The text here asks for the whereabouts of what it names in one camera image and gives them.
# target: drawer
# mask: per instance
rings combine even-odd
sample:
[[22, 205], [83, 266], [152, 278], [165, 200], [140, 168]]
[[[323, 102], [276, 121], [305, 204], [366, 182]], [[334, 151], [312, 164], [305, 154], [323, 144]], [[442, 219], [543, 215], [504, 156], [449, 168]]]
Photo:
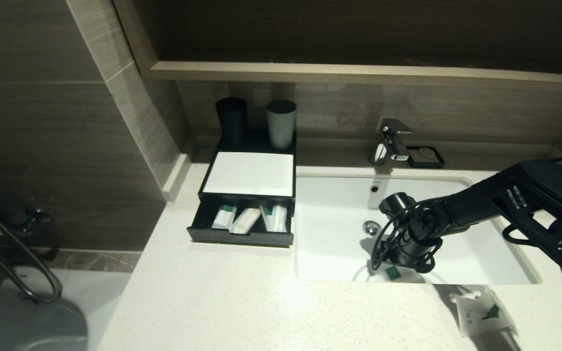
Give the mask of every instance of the drawer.
[[188, 233], [194, 242], [213, 242], [219, 244], [237, 245], [259, 245], [289, 247], [294, 242], [294, 234], [291, 233], [292, 213], [294, 203], [288, 202], [287, 218], [285, 219], [286, 232], [268, 232], [263, 222], [263, 217], [257, 221], [247, 234], [232, 234], [227, 229], [212, 229], [212, 224], [221, 205], [234, 205], [237, 207], [236, 218], [249, 206], [259, 208], [260, 204], [266, 204], [266, 200], [254, 200], [249, 198], [229, 199], [206, 196], [201, 200], [197, 214], [188, 227]]

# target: chrome faucet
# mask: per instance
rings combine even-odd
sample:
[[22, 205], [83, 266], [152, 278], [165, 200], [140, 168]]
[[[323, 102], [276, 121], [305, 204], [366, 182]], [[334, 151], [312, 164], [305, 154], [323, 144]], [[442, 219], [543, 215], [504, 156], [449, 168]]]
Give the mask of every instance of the chrome faucet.
[[385, 163], [385, 156], [390, 154], [390, 158], [396, 161], [406, 161], [409, 158], [409, 151], [404, 146], [402, 138], [403, 134], [412, 134], [413, 130], [407, 127], [403, 122], [394, 118], [385, 118], [383, 120], [383, 141], [374, 147], [368, 161], [375, 166]]
[[32, 298], [37, 302], [54, 302], [58, 300], [62, 296], [62, 283], [56, 277], [49, 268], [38, 258], [38, 256], [22, 241], [18, 238], [19, 236], [28, 236], [31, 235], [31, 230], [40, 224], [49, 223], [52, 221], [51, 216], [46, 213], [42, 213], [40, 211], [28, 211], [27, 212], [27, 220], [19, 225], [9, 225], [4, 224], [0, 220], [0, 237], [6, 235], [9, 239], [12, 240], [16, 245], [18, 245], [25, 254], [33, 261], [34, 266], [38, 268], [47, 278], [49, 281], [49, 285], [51, 285], [51, 289], [53, 289], [53, 293], [51, 295], [43, 295], [42, 293], [38, 293], [29, 289], [29, 287], [20, 279], [17, 273], [14, 271], [13, 267], [8, 265], [2, 258], [0, 257], [0, 269], [2, 269], [8, 277], [12, 280], [12, 282], [27, 296]]

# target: sink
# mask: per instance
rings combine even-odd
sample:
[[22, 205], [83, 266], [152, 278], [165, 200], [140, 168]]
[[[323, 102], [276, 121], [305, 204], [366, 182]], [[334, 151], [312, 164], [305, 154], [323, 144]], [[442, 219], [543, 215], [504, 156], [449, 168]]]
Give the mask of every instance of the sink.
[[[362, 225], [373, 220], [384, 226], [379, 211], [386, 196], [405, 192], [416, 201], [466, 189], [464, 182], [399, 178], [298, 177], [296, 182], [297, 274], [305, 280], [388, 282], [382, 265], [370, 274], [366, 265], [376, 240]], [[531, 271], [511, 244], [502, 239], [493, 220], [465, 233], [443, 237], [435, 253], [435, 269], [417, 274], [397, 267], [395, 281], [428, 284], [531, 284]]]

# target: speckled quartz countertop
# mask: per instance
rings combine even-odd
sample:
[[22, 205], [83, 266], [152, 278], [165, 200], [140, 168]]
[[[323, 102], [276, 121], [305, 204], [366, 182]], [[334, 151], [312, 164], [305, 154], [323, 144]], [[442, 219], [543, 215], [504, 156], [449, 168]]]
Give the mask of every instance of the speckled quartz countertop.
[[[191, 242], [186, 227], [199, 205], [197, 191], [207, 167], [193, 164], [178, 200], [167, 205], [120, 298], [101, 351], [562, 351], [562, 274], [538, 249], [517, 248], [539, 284], [490, 286], [516, 331], [462, 338], [453, 317], [455, 305], [440, 298], [451, 293], [448, 285], [304, 281], [295, 274], [292, 248]], [[372, 177], [375, 170], [299, 166], [297, 173]], [[389, 173], [478, 182], [495, 172]]]

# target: shelf ledge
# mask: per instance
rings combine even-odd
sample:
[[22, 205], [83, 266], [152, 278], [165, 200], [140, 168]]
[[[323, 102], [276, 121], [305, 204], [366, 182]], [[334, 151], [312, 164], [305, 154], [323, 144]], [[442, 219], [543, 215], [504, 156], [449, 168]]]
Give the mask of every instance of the shelf ledge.
[[475, 86], [562, 92], [562, 74], [498, 69], [286, 64], [251, 62], [159, 61], [150, 69], [157, 79], [249, 82], [326, 82], [412, 86]]

